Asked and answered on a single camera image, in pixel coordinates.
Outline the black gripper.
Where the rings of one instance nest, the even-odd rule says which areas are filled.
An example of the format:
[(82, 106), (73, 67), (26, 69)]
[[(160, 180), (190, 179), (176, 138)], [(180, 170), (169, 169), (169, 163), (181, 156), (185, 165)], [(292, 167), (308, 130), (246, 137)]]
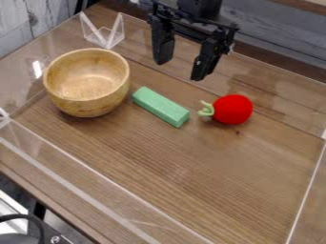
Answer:
[(153, 59), (158, 65), (172, 61), (176, 34), (202, 43), (192, 72), (194, 81), (202, 81), (214, 72), (240, 31), (238, 24), (221, 13), (222, 4), (224, 0), (153, 0), (149, 15)]

